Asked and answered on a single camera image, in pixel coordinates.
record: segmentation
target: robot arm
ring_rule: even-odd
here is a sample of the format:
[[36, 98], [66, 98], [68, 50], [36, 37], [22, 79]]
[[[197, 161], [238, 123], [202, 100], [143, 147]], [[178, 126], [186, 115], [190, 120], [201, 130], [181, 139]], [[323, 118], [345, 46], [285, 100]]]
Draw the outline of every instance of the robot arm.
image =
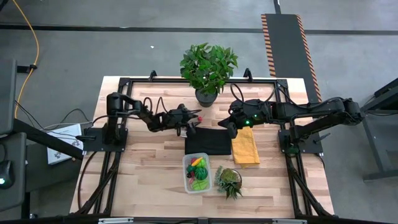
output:
[[319, 119], [304, 126], [290, 127], [292, 143], [306, 139], [324, 129], [338, 124], [356, 125], [364, 118], [358, 103], [352, 99], [332, 98], [322, 103], [297, 105], [294, 102], [278, 103], [261, 100], [235, 100], [229, 107], [230, 117], [218, 123], [228, 128], [231, 138], [237, 135], [237, 129], [258, 124], [284, 124], [295, 118], [320, 116]]
[[[125, 103], [131, 105], [132, 109], [125, 109]], [[141, 101], [114, 92], [106, 97], [108, 122], [103, 127], [103, 142], [111, 144], [117, 141], [119, 138], [118, 118], [130, 115], [136, 115], [138, 119], [146, 123], [148, 130], [152, 132], [177, 129], [177, 135], [179, 135], [181, 128], [190, 128], [194, 133], [193, 124], [188, 122], [192, 118], [198, 117], [198, 115], [194, 114], [196, 112], [199, 111], [192, 112], [184, 104], [180, 104], [177, 109], [153, 114]]]

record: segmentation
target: black cloth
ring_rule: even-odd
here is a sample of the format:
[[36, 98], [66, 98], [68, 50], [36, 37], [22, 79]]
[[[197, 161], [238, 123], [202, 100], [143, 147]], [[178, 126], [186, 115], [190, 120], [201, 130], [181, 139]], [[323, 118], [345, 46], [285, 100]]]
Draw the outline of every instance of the black cloth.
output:
[[196, 128], [185, 138], [185, 155], [204, 152], [208, 155], [231, 155], [231, 138], [223, 129]]

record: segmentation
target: black rubber strip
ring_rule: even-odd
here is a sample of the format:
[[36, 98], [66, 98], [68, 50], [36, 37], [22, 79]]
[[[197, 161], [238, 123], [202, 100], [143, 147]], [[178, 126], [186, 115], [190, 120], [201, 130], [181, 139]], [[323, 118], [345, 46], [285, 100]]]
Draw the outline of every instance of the black rubber strip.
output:
[[[254, 28], [174, 28], [174, 27], [98, 27], [98, 26], [32, 26], [34, 30], [86, 32], [203, 32], [262, 34]], [[26, 25], [0, 25], [0, 29], [29, 30]]]
[[[262, 34], [255, 28], [179, 28], [179, 27], [101, 27], [101, 26], [32, 26], [34, 30], [83, 32], [203, 32]], [[0, 29], [30, 30], [27, 25], [0, 24]], [[398, 35], [398, 30], [304, 30], [307, 35]]]
[[275, 13], [281, 14], [279, 0], [274, 0]]
[[304, 30], [307, 35], [398, 35], [398, 30]]

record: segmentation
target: hazard stripe tape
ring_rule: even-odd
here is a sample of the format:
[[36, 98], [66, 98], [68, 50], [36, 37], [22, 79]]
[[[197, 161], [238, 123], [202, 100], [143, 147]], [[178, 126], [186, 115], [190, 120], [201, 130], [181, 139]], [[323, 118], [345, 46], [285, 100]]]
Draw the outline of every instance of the hazard stripe tape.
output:
[[300, 16], [296, 15], [296, 17], [297, 17], [298, 26], [300, 27], [301, 37], [302, 37], [303, 43], [304, 43], [304, 50], [305, 50], [305, 53], [307, 54], [307, 60], [308, 60], [309, 66], [310, 66], [312, 80], [313, 80], [313, 84], [315, 85], [315, 91], [317, 93], [318, 101], [322, 102], [321, 93], [320, 93], [319, 86], [318, 86], [317, 75], [315, 74], [315, 70], [314, 70], [313, 65], [312, 65], [310, 49], [308, 48], [307, 38], [305, 38], [303, 24], [301, 22]]
[[266, 41], [266, 54], [268, 60], [269, 74], [271, 77], [276, 77], [274, 56], [272, 56], [271, 40], [269, 38], [268, 24], [266, 15], [261, 15], [262, 32], [264, 33], [264, 40]]

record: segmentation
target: computer mouse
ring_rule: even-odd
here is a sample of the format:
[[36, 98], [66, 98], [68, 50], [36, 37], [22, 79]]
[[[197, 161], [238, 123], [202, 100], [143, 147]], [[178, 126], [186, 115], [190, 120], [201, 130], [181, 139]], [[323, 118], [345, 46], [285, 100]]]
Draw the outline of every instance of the computer mouse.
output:
[[10, 188], [15, 181], [12, 162], [5, 160], [0, 162], [0, 189]]

